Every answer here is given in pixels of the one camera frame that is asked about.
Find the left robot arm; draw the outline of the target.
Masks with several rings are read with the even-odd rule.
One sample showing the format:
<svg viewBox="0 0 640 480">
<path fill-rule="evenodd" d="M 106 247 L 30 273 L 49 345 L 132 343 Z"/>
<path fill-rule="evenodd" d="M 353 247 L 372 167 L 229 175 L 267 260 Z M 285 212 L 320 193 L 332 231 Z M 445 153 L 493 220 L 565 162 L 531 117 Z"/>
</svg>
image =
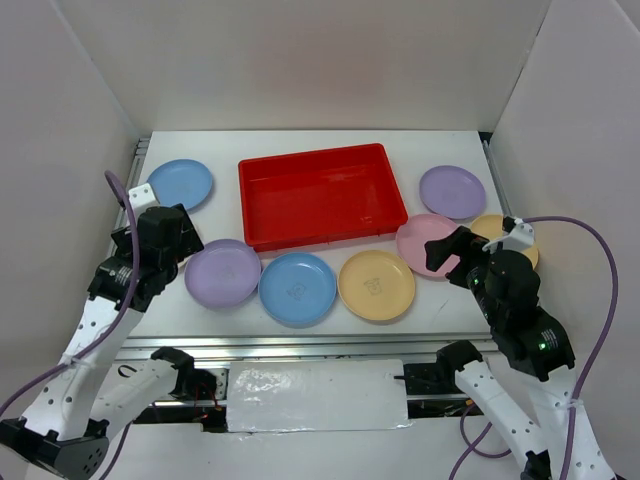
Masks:
<svg viewBox="0 0 640 480">
<path fill-rule="evenodd" d="M 91 478 L 111 440 L 156 400 L 193 400 L 217 388 L 216 376 L 196 368 L 189 354 L 161 347 L 130 377 L 100 390 L 151 301 L 177 277 L 179 262 L 203 249 L 180 204 L 149 207 L 112 238 L 116 252 L 97 267 L 59 365 L 19 417 L 1 422 L 3 446 L 64 479 Z"/>
</svg>

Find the cream white plate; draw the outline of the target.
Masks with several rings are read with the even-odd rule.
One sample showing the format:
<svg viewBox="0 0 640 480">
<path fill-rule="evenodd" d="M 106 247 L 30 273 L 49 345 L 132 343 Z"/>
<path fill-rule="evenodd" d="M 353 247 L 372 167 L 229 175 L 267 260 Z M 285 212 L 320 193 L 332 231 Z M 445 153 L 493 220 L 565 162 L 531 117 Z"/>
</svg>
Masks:
<svg viewBox="0 0 640 480">
<path fill-rule="evenodd" d="M 184 266 L 186 266 L 186 264 L 187 264 L 187 262 L 188 262 L 188 260 L 190 259 L 190 257 L 191 257 L 191 256 L 192 256 L 192 255 L 187 255 L 187 256 L 185 256 L 184 258 L 180 259 L 180 260 L 177 262 L 177 266 L 178 266 L 178 268 L 180 269 L 180 268 L 183 268 Z"/>
</svg>

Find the yellow plate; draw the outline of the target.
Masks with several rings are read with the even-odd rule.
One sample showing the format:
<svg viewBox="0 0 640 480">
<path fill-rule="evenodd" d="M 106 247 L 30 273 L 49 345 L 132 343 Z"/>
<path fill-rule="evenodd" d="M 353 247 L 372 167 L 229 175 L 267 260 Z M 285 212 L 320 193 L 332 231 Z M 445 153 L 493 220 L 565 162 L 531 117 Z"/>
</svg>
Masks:
<svg viewBox="0 0 640 480">
<path fill-rule="evenodd" d="M 345 306 L 371 322 L 390 322 L 412 305 L 416 285 L 412 270 L 399 256 L 366 250 L 351 256 L 341 267 L 338 292 Z"/>
<path fill-rule="evenodd" d="M 496 240 L 504 235 L 502 230 L 503 216 L 499 214 L 486 214 L 477 217 L 471 224 L 471 231 L 479 236 L 482 236 L 489 241 Z M 533 268 L 537 267 L 539 262 L 539 250 L 536 244 L 533 244 L 530 248 L 522 251 L 530 262 Z"/>
</svg>

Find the blue plate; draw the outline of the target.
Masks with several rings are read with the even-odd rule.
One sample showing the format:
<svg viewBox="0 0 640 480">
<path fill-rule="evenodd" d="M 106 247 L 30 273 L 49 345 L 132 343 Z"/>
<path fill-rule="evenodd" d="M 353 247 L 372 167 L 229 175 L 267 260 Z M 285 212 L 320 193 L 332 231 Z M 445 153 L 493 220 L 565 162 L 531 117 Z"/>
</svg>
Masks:
<svg viewBox="0 0 640 480">
<path fill-rule="evenodd" d="M 291 328 L 321 322 L 337 295 L 336 276 L 321 258 L 302 252 L 281 255 L 261 274 L 258 295 L 266 313 Z"/>
<path fill-rule="evenodd" d="M 190 211 L 210 196 L 214 178 L 209 168 L 201 162 L 176 159 L 157 167 L 149 175 L 147 183 L 161 206 L 182 204 Z"/>
</svg>

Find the pink plate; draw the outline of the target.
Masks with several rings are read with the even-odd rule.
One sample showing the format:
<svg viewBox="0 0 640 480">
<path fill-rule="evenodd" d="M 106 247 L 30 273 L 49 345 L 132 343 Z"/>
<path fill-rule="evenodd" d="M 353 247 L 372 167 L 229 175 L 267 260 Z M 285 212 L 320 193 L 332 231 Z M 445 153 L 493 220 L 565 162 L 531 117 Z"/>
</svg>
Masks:
<svg viewBox="0 0 640 480">
<path fill-rule="evenodd" d="M 452 220 L 436 214 L 411 216 L 396 232 L 398 254 L 415 273 L 433 279 L 443 279 L 458 265 L 459 258 L 452 255 L 436 272 L 429 271 L 426 268 L 425 244 L 447 237 L 457 227 Z"/>
</svg>

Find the purple plate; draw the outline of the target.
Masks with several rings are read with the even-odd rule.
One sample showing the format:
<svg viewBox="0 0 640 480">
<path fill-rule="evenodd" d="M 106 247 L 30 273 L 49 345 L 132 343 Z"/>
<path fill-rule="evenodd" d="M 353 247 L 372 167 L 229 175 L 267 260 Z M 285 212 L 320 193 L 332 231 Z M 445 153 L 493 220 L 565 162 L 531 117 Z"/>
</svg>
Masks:
<svg viewBox="0 0 640 480">
<path fill-rule="evenodd" d="M 261 272 L 253 248 L 238 240 L 218 239 L 189 259 L 184 281 L 188 293 L 201 306 L 230 308 L 254 292 Z"/>
<path fill-rule="evenodd" d="M 439 165 L 427 170 L 419 181 L 419 195 L 425 207 L 452 220 L 466 220 L 482 214 L 486 191 L 470 171 Z"/>
</svg>

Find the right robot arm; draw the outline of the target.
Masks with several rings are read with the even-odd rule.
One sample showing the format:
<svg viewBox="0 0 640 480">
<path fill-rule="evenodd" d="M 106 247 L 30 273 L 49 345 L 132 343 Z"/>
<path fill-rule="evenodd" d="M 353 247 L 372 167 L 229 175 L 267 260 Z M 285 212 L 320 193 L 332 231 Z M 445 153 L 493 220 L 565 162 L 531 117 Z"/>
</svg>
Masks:
<svg viewBox="0 0 640 480">
<path fill-rule="evenodd" d="M 539 304 L 540 278 L 523 253 L 533 243 L 533 229 L 514 218 L 505 220 L 504 229 L 505 236 L 495 241 L 466 227 L 429 241 L 426 267 L 436 271 L 450 257 L 458 257 L 446 278 L 472 293 L 536 416 L 522 410 L 468 341 L 438 351 L 436 381 L 474 402 L 514 455 L 521 478 L 613 479 L 616 474 L 580 400 L 584 378 L 576 373 L 569 336 Z"/>
</svg>

